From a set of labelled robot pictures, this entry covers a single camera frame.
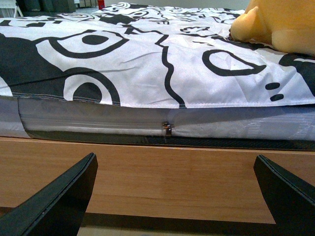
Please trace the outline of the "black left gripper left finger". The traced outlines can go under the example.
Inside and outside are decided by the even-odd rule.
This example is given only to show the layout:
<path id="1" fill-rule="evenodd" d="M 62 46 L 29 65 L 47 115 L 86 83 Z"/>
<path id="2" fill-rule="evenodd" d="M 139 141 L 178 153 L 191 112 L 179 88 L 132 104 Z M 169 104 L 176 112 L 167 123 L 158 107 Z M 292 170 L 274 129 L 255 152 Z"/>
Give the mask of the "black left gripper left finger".
<path id="1" fill-rule="evenodd" d="M 0 218 L 2 236 L 75 236 L 92 196 L 98 162 L 88 154 Z"/>

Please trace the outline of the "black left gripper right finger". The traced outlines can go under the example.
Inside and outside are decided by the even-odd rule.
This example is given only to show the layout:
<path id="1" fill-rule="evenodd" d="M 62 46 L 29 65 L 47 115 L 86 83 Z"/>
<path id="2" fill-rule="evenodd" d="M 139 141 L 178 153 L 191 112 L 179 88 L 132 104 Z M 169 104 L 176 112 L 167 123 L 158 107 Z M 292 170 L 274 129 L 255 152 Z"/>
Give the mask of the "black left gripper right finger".
<path id="1" fill-rule="evenodd" d="M 283 236 L 315 234 L 315 187 L 269 158 L 253 166 L 262 196 Z"/>

